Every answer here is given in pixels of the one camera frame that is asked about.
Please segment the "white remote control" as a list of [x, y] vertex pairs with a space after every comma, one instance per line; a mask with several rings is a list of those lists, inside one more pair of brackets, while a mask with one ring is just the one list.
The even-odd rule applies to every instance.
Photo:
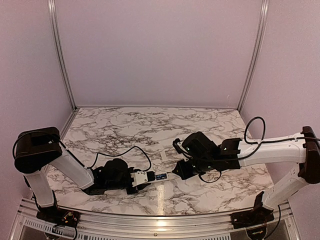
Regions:
[[161, 174], [155, 174], [151, 180], [152, 181], [162, 181], [162, 180], [166, 180], [168, 178], [166, 173], [161, 173]]

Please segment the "white battery cover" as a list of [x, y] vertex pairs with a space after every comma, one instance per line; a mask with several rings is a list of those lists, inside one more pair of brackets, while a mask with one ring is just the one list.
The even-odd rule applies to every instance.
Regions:
[[160, 152], [160, 156], [161, 156], [161, 159], [162, 159], [163, 162], [166, 162], [168, 160], [165, 150], [162, 150]]

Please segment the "blue battery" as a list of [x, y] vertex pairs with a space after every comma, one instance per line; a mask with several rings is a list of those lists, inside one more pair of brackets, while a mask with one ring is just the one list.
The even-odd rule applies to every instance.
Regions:
[[163, 180], [163, 179], [166, 179], [166, 178], [167, 178], [167, 175], [166, 175], [166, 174], [156, 175], [156, 179], [157, 179], [157, 180]]

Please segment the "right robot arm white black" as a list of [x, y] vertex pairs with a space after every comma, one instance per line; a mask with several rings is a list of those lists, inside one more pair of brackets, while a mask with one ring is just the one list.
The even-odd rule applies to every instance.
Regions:
[[320, 143], [314, 131], [304, 126], [302, 132], [287, 137], [249, 142], [228, 138], [215, 144], [202, 132], [194, 132], [185, 140], [172, 142], [178, 154], [186, 159], [177, 162], [172, 171], [186, 180], [209, 171], [219, 173], [258, 164], [294, 163], [293, 168], [272, 188], [256, 197], [247, 219], [258, 224], [268, 212], [307, 185], [320, 182]]

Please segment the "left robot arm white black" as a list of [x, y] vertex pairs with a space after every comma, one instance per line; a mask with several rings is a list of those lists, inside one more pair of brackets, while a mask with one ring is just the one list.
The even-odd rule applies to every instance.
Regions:
[[34, 194], [37, 218], [58, 223], [77, 218], [78, 213], [58, 207], [44, 169], [52, 166], [72, 180], [89, 196], [103, 195], [110, 190], [137, 192], [131, 173], [133, 168], [119, 158], [96, 169], [86, 168], [62, 143], [56, 127], [22, 132], [12, 147], [15, 168], [21, 172]]

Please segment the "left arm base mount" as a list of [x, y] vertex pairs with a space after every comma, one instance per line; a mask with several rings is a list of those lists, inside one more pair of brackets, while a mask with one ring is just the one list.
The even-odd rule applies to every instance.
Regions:
[[54, 223], [58, 226], [67, 226], [76, 228], [80, 219], [80, 213], [75, 210], [68, 210], [58, 207], [57, 201], [54, 200], [53, 205], [41, 207], [36, 201], [38, 209], [36, 217], [40, 220]]

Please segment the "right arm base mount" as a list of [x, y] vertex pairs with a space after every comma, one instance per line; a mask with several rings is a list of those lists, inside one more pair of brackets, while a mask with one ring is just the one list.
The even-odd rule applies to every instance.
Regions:
[[250, 210], [234, 212], [230, 215], [231, 224], [234, 229], [247, 228], [273, 221], [273, 209], [268, 209], [263, 204], [264, 191], [260, 192], [254, 200], [253, 208]]

